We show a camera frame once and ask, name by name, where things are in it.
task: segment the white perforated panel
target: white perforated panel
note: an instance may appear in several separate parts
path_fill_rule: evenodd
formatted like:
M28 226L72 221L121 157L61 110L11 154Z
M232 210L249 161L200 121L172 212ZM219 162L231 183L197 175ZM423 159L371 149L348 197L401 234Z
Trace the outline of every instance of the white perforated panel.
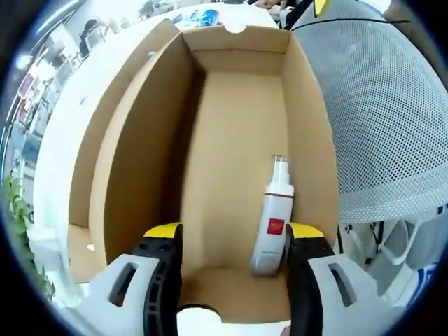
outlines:
M312 8L295 27L381 16L353 0ZM335 21L294 31L323 91L342 223L401 218L448 201L448 94L392 24Z

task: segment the green leaf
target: green leaf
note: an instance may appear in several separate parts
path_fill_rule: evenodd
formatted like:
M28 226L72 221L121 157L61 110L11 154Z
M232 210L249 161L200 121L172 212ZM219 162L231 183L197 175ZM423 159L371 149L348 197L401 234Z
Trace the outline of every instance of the green leaf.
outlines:
M31 212L28 203L26 203L23 199L16 199L13 203L13 213L16 217L26 218L28 214Z

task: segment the red label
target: red label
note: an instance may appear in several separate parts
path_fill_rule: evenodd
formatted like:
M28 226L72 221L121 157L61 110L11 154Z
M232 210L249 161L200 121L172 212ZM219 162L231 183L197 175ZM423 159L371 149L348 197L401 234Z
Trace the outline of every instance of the red label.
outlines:
M267 233L269 235L281 235L285 221L283 219L270 218L267 224Z

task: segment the white desk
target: white desk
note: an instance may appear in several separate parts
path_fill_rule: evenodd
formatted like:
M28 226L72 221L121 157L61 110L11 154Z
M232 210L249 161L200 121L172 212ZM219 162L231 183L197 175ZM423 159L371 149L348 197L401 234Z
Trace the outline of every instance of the white desk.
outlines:
M181 8L140 22L98 45L64 86L42 140L33 197L35 226L53 229L59 242L63 264L61 279L67 279L70 274L67 251L70 185L81 141L95 106L124 61L157 23L179 13L188 15L196 9L210 8L219 12L220 21L226 27L277 27L266 10L246 4L208 3ZM39 260L39 255L36 259L39 264L46 264L45 260ZM59 285L56 293L70 296L70 286L73 284L66 283L66 288Z

